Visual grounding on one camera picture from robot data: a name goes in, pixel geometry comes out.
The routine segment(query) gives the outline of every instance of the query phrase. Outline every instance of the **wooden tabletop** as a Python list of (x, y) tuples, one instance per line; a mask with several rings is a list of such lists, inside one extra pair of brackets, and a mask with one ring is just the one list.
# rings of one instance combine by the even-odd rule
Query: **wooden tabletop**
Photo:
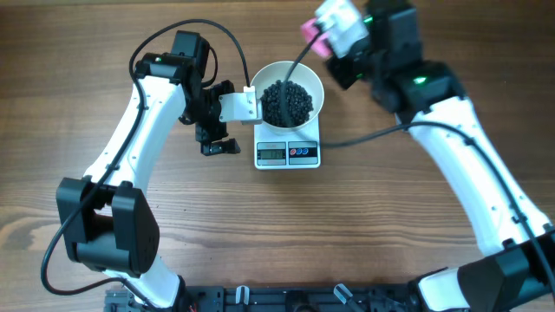
[[(80, 178), (107, 144), (130, 96), (127, 63), (139, 43), (175, 21), (212, 19), (238, 38), (253, 77), (266, 64), (298, 55), (304, 46), (299, 25), (321, 3), (122, 2), (0, 1), (9, 5), (0, 8), (2, 311), (102, 307), (108, 287), (53, 296), (40, 284), (39, 267), (60, 226), (56, 187), (63, 177)], [(555, 218), (555, 2), (415, 5), (427, 57), (452, 66), (515, 178)], [(200, 32), (216, 49), (219, 80), (244, 85), (238, 53), (225, 34), (203, 25), (183, 29)], [(145, 51), (168, 51), (173, 34)], [(303, 63), (326, 90), (324, 139), (395, 124), (370, 99), (367, 85), (343, 92), (317, 56)], [(408, 135), (324, 150), (316, 170), (260, 172), (253, 165), (252, 127), (228, 130), (243, 152), (207, 158), (199, 154), (194, 128), (176, 124), (150, 180), (159, 253), (188, 285), (404, 283), (480, 258), (457, 198)], [(103, 278), (71, 263), (61, 246), (49, 275), (62, 289)], [(522, 308), (551, 309), (546, 299)]]

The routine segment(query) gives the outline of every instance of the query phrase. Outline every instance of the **bowl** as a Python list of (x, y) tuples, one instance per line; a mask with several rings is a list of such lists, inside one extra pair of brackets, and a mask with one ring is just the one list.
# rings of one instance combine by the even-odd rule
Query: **bowl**
[[(292, 64), (293, 62), (291, 61), (281, 61), (272, 63), (260, 69), (254, 78), (252, 78), (251, 82), (251, 85), (256, 89), (257, 99), (260, 99), (262, 94), (264, 94), (264, 90), (276, 83), (277, 80), (283, 81)], [(320, 78), (318, 78), (318, 75), (316, 75), (312, 69), (298, 63), (289, 80), (303, 87), (306, 90), (306, 93), (312, 96), (312, 107), (314, 109), (309, 112), (308, 121), (296, 127), (276, 127), (264, 121), (263, 123), (275, 133), (297, 131), (314, 120), (316, 116), (318, 116), (318, 113), (322, 110), (323, 85)]]

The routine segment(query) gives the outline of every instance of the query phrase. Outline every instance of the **wood grain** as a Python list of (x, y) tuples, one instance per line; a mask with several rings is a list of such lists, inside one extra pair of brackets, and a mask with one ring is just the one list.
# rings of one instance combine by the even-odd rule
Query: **wood grain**
[[(174, 21), (210, 18), (239, 39), (253, 77), (268, 63), (297, 56), (304, 46), (298, 25), (319, 3), (0, 8), (0, 309), (101, 308), (104, 289), (70, 298), (48, 294), (39, 265), (59, 226), (56, 187), (63, 177), (80, 177), (108, 142), (131, 91), (128, 57), (144, 38)], [(427, 56), (453, 67), (516, 179), (555, 217), (555, 24), (549, 15), (555, 3), (416, 6)], [(218, 78), (242, 86), (232, 42), (208, 26), (187, 29), (200, 31), (218, 51)], [(146, 51), (167, 51), (172, 40), (169, 33)], [(367, 86), (343, 92), (316, 56), (303, 63), (326, 89), (326, 140), (395, 123), (369, 99)], [(147, 194), (162, 233), (160, 254), (189, 285), (395, 283), (480, 257), (456, 197), (406, 134), (324, 151), (317, 170), (260, 172), (252, 164), (251, 127), (229, 126), (240, 155), (211, 158), (198, 153), (193, 131), (173, 128)], [(64, 289), (101, 278), (70, 263), (60, 248), (49, 272)], [(539, 300), (521, 310), (551, 309), (549, 300)]]

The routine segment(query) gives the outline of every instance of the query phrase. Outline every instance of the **bowl rim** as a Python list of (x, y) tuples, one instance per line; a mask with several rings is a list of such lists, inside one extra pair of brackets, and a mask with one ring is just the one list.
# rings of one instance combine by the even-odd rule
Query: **bowl rim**
[[(278, 62), (273, 62), (273, 63), (271, 63), (271, 64), (268, 64), (268, 65), (262, 67), (262, 68), (254, 75), (254, 77), (252, 77), (252, 81), (251, 81), (251, 82), (253, 82), (253, 81), (257, 78), (258, 74), (260, 74), (263, 70), (265, 70), (266, 68), (268, 68), (268, 67), (270, 67), (270, 66), (272, 66), (272, 65), (279, 64), (279, 63), (288, 63), (288, 64), (292, 64), (293, 61), (278, 61)], [(302, 64), (301, 62), (297, 64), (297, 66), (299, 66), (299, 65), (300, 65), (300, 66), (303, 66), (304, 68), (308, 69), (312, 74), (314, 74), (314, 76), (317, 78), (317, 80), (318, 80), (318, 82), (319, 82), (319, 84), (320, 84), (320, 88), (322, 89), (322, 105), (320, 105), (320, 109), (318, 109), (318, 111), (317, 111), (312, 117), (310, 117), (310, 119), (308, 119), (305, 123), (303, 123), (303, 124), (301, 124), (301, 125), (298, 125), (298, 126), (296, 126), (296, 127), (278, 127), (278, 126), (274, 126), (274, 125), (272, 125), (272, 124), (270, 124), (270, 123), (264, 121), (264, 118), (263, 118), (263, 119), (262, 119), (262, 122), (263, 122), (266, 126), (274, 127), (274, 128), (276, 128), (276, 129), (278, 129), (278, 130), (280, 130), (280, 131), (297, 131), (298, 129), (300, 129), (300, 128), (306, 126), (306, 125), (308, 125), (311, 121), (313, 121), (313, 120), (320, 114), (320, 111), (322, 111), (322, 107), (323, 107), (323, 103), (324, 103), (324, 99), (325, 99), (325, 92), (324, 92), (324, 89), (323, 89), (322, 80), (321, 80), (320, 77), (314, 72), (314, 70), (312, 70), (310, 67), (308, 67), (308, 66)]]

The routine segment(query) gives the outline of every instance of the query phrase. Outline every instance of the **digital scale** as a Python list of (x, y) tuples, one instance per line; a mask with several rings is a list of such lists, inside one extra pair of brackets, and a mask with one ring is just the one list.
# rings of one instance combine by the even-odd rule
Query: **digital scale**
[(254, 166), (259, 170), (309, 169), (320, 166), (318, 118), (297, 131), (276, 131), (266, 123), (254, 126)]

